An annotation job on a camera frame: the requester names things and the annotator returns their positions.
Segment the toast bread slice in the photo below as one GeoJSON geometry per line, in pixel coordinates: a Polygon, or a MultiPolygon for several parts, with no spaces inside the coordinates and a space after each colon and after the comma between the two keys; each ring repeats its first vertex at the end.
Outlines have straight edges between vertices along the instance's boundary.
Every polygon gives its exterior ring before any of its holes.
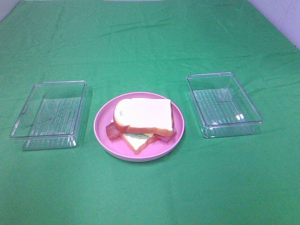
{"type": "Polygon", "coordinates": [[[125,133],[154,133],[173,135],[171,100],[127,98],[119,101],[114,109],[114,124],[125,133]]]}
{"type": "Polygon", "coordinates": [[[150,143],[153,143],[158,140],[155,135],[149,139],[136,139],[124,135],[122,133],[121,138],[127,143],[129,148],[134,152],[135,155],[138,155],[143,149],[145,149],[150,143]]]}

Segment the green lettuce leaf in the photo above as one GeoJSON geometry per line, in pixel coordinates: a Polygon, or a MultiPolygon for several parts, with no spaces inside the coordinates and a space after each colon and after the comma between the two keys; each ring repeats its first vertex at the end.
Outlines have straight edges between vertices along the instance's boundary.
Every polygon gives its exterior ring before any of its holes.
{"type": "Polygon", "coordinates": [[[136,139],[149,139],[149,136],[146,134],[134,134],[134,133],[124,133],[124,135],[136,138],[136,139]]]}

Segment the bacon strip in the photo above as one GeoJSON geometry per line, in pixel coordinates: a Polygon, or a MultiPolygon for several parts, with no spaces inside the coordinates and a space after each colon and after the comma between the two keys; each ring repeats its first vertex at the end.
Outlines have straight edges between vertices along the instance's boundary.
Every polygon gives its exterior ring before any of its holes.
{"type": "Polygon", "coordinates": [[[115,127],[113,122],[105,127],[105,131],[109,140],[113,140],[121,135],[121,132],[115,127]]]}
{"type": "Polygon", "coordinates": [[[172,138],[172,136],[165,136],[165,135],[158,135],[158,134],[155,134],[155,137],[165,142],[169,141],[172,138]]]}

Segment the yellow cheese slice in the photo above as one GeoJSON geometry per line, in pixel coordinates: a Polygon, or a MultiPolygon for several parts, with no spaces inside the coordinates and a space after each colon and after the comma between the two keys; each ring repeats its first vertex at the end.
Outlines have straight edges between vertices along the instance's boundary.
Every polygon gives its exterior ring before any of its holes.
{"type": "Polygon", "coordinates": [[[153,137],[154,136],[154,134],[152,134],[152,133],[149,133],[149,134],[144,134],[144,135],[146,135],[147,137],[149,137],[149,138],[151,138],[151,137],[153,137]]]}

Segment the pink round plate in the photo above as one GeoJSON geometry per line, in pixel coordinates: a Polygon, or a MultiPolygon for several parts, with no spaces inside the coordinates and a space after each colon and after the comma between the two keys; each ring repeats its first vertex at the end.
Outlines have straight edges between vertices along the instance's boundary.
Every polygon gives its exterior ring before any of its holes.
{"type": "Polygon", "coordinates": [[[145,149],[143,149],[141,153],[136,155],[122,138],[117,137],[112,141],[108,139],[105,127],[109,125],[109,123],[113,119],[113,111],[116,104],[122,99],[126,98],[164,98],[164,96],[151,92],[131,92],[117,96],[108,101],[98,111],[94,119],[95,136],[98,142],[105,149],[105,151],[116,158],[130,162],[152,161],[161,158],[171,152],[180,142],[185,130],[184,117],[181,110],[175,103],[172,103],[172,113],[176,134],[173,135],[169,141],[155,141],[149,144],[145,149]]]}

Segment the right clear plastic container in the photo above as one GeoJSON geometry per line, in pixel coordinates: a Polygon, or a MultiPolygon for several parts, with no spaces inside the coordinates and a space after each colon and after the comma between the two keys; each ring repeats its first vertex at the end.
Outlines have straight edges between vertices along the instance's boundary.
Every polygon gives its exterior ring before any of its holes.
{"type": "Polygon", "coordinates": [[[205,138],[252,135],[263,118],[233,73],[190,75],[190,99],[205,138]]]}

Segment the clear plastic container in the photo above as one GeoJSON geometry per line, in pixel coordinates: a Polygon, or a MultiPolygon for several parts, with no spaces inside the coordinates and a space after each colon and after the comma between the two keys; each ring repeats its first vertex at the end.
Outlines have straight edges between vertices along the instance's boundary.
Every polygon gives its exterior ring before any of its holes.
{"type": "Polygon", "coordinates": [[[190,75],[190,99],[205,138],[252,135],[263,118],[233,73],[190,75]]]}
{"type": "Polygon", "coordinates": [[[86,105],[85,81],[44,82],[33,86],[9,137],[22,150],[75,147],[86,105]]]}

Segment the left clear plastic container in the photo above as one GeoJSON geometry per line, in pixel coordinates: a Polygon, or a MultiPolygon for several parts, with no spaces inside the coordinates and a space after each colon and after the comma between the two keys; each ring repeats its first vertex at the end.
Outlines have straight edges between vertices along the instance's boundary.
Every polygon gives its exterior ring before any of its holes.
{"type": "Polygon", "coordinates": [[[44,82],[33,86],[9,137],[22,150],[75,147],[86,105],[85,81],[44,82]]]}

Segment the green tablecloth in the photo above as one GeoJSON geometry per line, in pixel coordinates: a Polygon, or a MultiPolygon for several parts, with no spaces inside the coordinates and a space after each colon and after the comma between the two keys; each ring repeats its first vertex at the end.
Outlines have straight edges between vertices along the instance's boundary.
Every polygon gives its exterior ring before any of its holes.
{"type": "Polygon", "coordinates": [[[0,24],[3,225],[297,225],[300,52],[246,0],[22,1],[0,24]],[[263,117],[254,135],[206,139],[186,77],[232,72],[263,117]],[[92,91],[75,148],[23,151],[9,138],[36,83],[92,91]],[[119,160],[93,131],[132,91],[172,99],[185,133],[168,155],[119,160]]]}

